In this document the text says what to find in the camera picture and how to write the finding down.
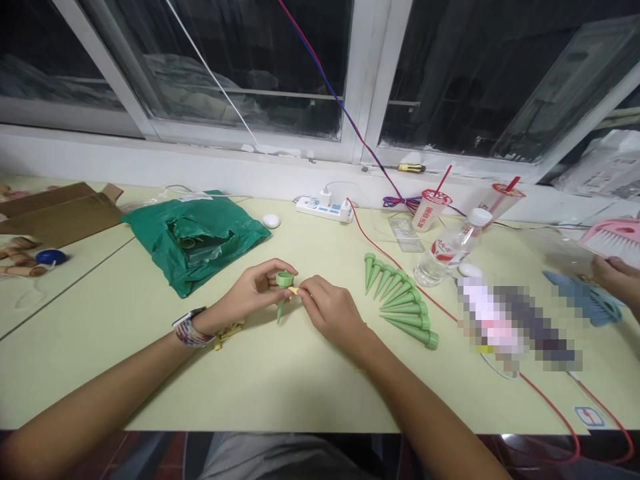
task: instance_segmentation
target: power strip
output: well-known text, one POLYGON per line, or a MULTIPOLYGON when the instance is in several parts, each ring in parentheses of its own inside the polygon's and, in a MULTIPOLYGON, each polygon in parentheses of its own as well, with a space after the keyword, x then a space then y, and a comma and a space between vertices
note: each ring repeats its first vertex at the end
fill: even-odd
POLYGON ((342 205, 339 203, 328 203, 328 206, 320 206, 320 200, 310 199, 309 197, 301 197, 295 204, 298 212, 316 217, 327 218, 329 220, 337 220, 342 223, 351 223, 353 221, 353 209, 348 201, 344 201, 342 205))

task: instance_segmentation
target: green plastic cone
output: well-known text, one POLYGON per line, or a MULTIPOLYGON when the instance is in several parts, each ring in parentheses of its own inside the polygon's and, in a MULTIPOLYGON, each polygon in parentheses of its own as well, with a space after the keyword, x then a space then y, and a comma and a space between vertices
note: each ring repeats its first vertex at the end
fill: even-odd
POLYGON ((395 268, 393 268, 391 265, 385 265, 384 267, 382 267, 382 278, 380 279, 380 283, 378 283, 378 288, 376 289, 375 295, 373 296, 374 300, 378 297, 380 292, 382 292, 382 288, 387 284, 389 277, 394 271, 395 271, 395 268))
POLYGON ((420 340, 425 346, 430 350, 436 350, 438 348, 438 343, 440 342, 440 338, 437 333, 420 330, 419 328, 412 327, 410 325, 405 325, 404 323, 397 322, 394 320, 387 320, 390 324, 395 325, 400 330, 405 333, 410 334, 415 339, 420 340))
POLYGON ((393 300, 398 298, 403 293, 406 293, 409 290, 412 290, 414 288, 415 288, 415 280, 414 279, 405 279, 404 282, 402 282, 402 285, 400 285, 398 287, 398 290, 393 292, 392 296, 389 297, 389 300, 387 300, 387 302, 385 303, 385 307, 387 306, 387 304, 389 302, 392 302, 393 300))
POLYGON ((427 315, 390 315, 388 313, 380 314, 385 320, 393 320, 396 322, 404 323, 412 327, 419 328, 420 330, 428 331, 431 329, 431 321, 427 315))
POLYGON ((398 298, 385 303, 385 307, 394 307, 396 305, 402 305, 404 303, 416 303, 422 300, 420 292, 416 289, 411 289, 406 293, 403 293, 398 298))
POLYGON ((393 274, 393 277, 391 278, 391 281, 389 282, 389 286, 386 288, 385 292, 382 294, 382 297, 380 297, 380 300, 384 300, 385 297, 393 291, 395 286, 398 285, 398 283, 402 282, 402 280, 404 280, 405 278, 407 278, 407 274, 404 272, 404 270, 402 269, 396 270, 395 273, 393 274))
POLYGON ((380 270, 382 270, 382 267, 384 267, 384 265, 385 264, 380 260, 373 261, 373 268, 371 269, 371 276, 369 278, 369 283, 367 284, 367 291, 365 292, 365 295, 369 294, 369 290, 371 290, 371 287, 375 283, 375 279, 377 278, 378 273, 380 273, 380 270))
POLYGON ((373 253, 367 253, 365 255, 365 288, 369 284, 369 278, 371 278, 371 269, 373 268, 373 261, 375 255, 373 253))
POLYGON ((427 304, 423 301, 418 303, 406 303, 404 305, 396 305, 395 307, 382 307, 380 309, 386 313, 418 313, 420 315, 428 315, 427 304))
MULTIPOLYGON (((287 271, 278 272, 275 276, 275 282, 280 288, 287 288, 293 285, 293 274, 287 271)), ((280 300, 278 302, 278 316, 275 320, 276 325, 280 325, 280 318, 282 318, 282 310, 285 306, 285 301, 280 300)))

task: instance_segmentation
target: screwdriver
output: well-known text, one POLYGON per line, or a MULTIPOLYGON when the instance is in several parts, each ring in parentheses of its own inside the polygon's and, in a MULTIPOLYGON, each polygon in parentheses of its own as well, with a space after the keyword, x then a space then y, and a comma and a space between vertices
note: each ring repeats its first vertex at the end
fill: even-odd
POLYGON ((394 169, 398 171, 406 171, 410 173, 424 173, 427 169, 424 165, 420 164, 411 164, 411 163, 401 163, 400 165, 385 165, 385 168, 394 169))

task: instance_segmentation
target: pink brush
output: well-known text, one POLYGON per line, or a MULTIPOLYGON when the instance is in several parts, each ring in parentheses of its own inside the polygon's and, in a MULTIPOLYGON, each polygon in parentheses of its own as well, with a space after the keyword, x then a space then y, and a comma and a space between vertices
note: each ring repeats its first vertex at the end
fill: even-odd
POLYGON ((579 243, 602 257, 620 257, 626 264, 640 268, 640 220, 613 219, 598 223, 579 243))

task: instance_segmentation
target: blue ball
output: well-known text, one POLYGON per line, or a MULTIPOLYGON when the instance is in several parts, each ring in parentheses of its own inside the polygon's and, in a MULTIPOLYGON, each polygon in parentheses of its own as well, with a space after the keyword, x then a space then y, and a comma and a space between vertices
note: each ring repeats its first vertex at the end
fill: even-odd
POLYGON ((60 250, 42 250, 35 256, 35 260, 38 263, 44 263, 45 265, 62 265, 67 261, 67 256, 60 250))

